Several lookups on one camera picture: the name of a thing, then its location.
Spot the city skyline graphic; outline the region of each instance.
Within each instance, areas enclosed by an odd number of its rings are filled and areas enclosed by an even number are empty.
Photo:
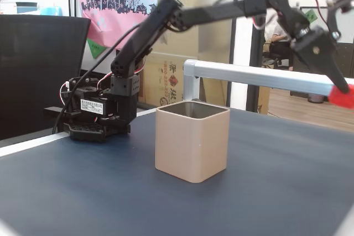
[[[118,14],[141,13],[149,15],[156,9],[154,0],[86,0],[81,2],[83,11],[112,10]]]

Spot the black robotic arm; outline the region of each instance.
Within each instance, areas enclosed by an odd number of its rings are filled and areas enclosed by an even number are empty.
[[[101,91],[97,89],[95,79],[86,78],[78,84],[80,78],[72,78],[69,91],[61,93],[67,110],[61,110],[63,116],[57,120],[61,120],[64,130],[76,139],[104,140],[110,134],[130,132],[129,124],[136,117],[139,91],[139,75],[134,74],[134,69],[167,29],[184,32],[199,24],[266,14],[268,8],[277,11],[278,23],[295,41],[291,48],[298,58],[311,69],[327,75],[340,91],[347,93],[348,84],[333,60],[338,39],[334,37],[340,33],[331,12],[339,8],[349,10],[351,1],[338,0],[333,4],[329,10],[330,31],[327,32],[320,27],[310,29],[306,16],[292,8],[288,0],[236,0],[192,9],[182,9],[178,0],[161,0],[113,60],[110,88]],[[53,108],[46,111],[55,113]]]

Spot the square container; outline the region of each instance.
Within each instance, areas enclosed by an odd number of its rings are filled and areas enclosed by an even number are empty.
[[[185,101],[156,110],[156,169],[203,182],[226,168],[230,110]]]

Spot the wooden floor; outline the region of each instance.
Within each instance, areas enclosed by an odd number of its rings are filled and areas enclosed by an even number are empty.
[[[354,111],[328,102],[310,103],[305,98],[290,96],[289,91],[271,89],[268,111],[269,116],[354,132]]]

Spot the blue table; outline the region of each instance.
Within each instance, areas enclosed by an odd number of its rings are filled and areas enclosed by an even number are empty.
[[[155,169],[154,113],[106,143],[55,138],[0,149],[20,235],[332,236],[354,203],[351,133],[233,110],[227,169],[200,184]]]

